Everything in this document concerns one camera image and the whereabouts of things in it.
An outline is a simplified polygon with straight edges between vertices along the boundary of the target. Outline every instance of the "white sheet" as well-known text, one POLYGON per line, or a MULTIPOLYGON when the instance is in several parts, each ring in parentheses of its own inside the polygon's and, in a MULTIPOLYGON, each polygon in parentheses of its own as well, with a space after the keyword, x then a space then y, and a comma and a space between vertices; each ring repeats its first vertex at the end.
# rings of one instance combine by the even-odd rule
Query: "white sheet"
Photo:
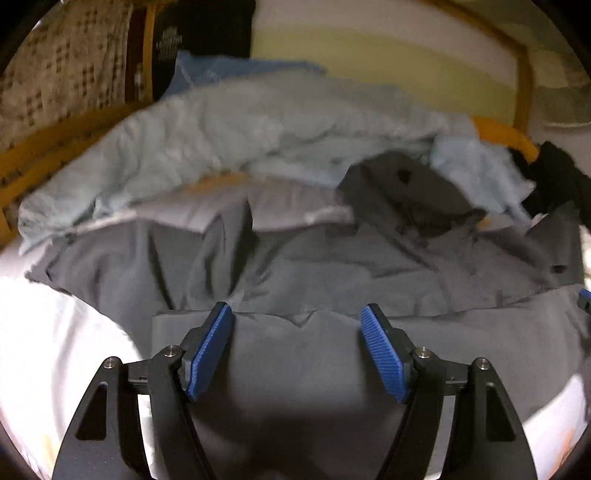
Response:
MULTIPOLYGON (((251 188, 245 186, 243 191, 251 188)), ((212 210, 236 201, 238 191, 201 195, 202 208, 189 212, 182 221, 203 229, 212 210)), ((347 221, 347 210, 338 199, 325 195, 325 190, 313 187, 290 189, 282 184, 278 188, 273 183, 252 197, 258 199, 253 205, 255 223, 269 226, 273 216, 275 222, 281 216, 282 228, 289 223, 309 225, 326 220, 327 213, 329 219, 344 215, 347 221)), ((174 199, 170 196, 150 202, 138 210, 149 218, 166 217, 175 211, 174 199)), ((135 215, 137 211, 128 212, 118 221, 135 215)), ((101 362, 111 355, 124 362, 140 358, 125 332, 107 317, 75 297, 25 280, 23 274, 42 256, 44 247, 19 257, 18 243, 0 254, 0 412, 17 449, 33 470, 49 479, 67 426, 101 362), (35 361, 22 362, 23 355, 35 361)), ((148 461, 152 463, 154 439, 147 398, 140 405, 148 461)), ((560 395, 525 422, 540 479, 551 476, 582 434, 585 410, 582 380, 575 375, 560 395)))

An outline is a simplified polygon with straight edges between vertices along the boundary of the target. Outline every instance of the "gray blanket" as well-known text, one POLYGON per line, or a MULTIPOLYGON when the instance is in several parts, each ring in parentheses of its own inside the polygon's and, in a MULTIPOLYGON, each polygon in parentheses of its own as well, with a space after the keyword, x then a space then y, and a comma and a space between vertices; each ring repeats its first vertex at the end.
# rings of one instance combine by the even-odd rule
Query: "gray blanket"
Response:
MULTIPOLYGON (((248 204, 203 235, 138 220, 56 241, 30 278, 118 322, 144 355, 232 305, 231 347, 194 411, 220 478, 375 476, 403 408, 363 345, 370 302, 444 359, 489 358, 522 420, 558 394, 588 338, 571 206, 526 237, 479 232, 483 212, 394 154, 351 168, 341 189, 357 225, 254 232, 248 204)), ((432 472, 444 454, 443 442, 432 472)))

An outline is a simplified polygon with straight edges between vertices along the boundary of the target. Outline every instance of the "blue gripper pad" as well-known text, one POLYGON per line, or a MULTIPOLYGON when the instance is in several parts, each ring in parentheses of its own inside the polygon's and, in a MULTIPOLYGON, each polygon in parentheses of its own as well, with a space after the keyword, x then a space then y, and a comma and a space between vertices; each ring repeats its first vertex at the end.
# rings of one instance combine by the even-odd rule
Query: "blue gripper pad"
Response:
POLYGON ((579 290, 579 299, 577 301, 577 306, 581 310, 584 310, 587 313, 591 313, 591 291, 585 288, 581 288, 581 290, 579 290))
POLYGON ((361 312, 361 331, 386 391, 394 395, 400 403, 404 403, 409 395, 405 366, 384 331, 386 325, 382 324, 387 319, 377 306, 373 308, 372 310, 372 306, 367 306, 361 312))
POLYGON ((230 305, 224 305, 191 362, 186 394, 192 401, 197 400, 198 396, 209 387, 213 373, 234 330, 234 322, 235 316, 230 305))

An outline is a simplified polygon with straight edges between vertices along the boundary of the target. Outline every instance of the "light blue blanket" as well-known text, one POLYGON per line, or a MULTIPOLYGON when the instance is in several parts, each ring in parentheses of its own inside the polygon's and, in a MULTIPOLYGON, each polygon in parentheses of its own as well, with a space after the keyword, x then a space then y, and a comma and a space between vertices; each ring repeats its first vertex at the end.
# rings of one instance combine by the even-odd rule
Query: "light blue blanket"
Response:
MULTIPOLYGON (((121 122, 21 203, 21 252, 208 174, 245 171, 336 186, 352 163, 391 149, 426 162, 445 158, 439 170, 460 189, 455 161, 461 169, 472 161, 515 168, 501 158, 506 150, 478 141, 467 116, 429 111, 396 87, 301 69, 252 75, 189 89, 121 122), (445 138, 455 138, 451 156, 445 138), (472 158, 462 144, 488 153, 472 158)), ((515 202, 531 188, 518 173, 499 177, 490 165, 478 171, 483 177, 462 189, 475 206, 521 208, 515 202)))

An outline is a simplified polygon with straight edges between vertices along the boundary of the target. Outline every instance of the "light blue cloth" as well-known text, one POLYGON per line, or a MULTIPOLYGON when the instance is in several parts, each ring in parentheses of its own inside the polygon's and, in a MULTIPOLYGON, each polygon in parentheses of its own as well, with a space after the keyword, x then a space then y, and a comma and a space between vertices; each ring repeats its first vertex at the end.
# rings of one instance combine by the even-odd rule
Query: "light blue cloth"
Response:
POLYGON ((477 138, 439 135, 422 161, 455 184, 472 205, 507 213, 517 223, 531 226, 521 202, 535 185, 523 178, 505 147, 477 138))
POLYGON ((21 252, 220 171, 335 187, 351 164, 394 149, 487 210, 512 211, 529 191, 468 116, 429 111, 394 86, 295 69, 192 88, 125 119, 21 203, 21 252))
POLYGON ((217 83, 223 79, 287 69, 326 73, 324 68, 307 61, 235 59, 224 56, 194 57, 188 51, 180 50, 177 53, 173 79, 162 98, 182 93, 191 87, 217 83))

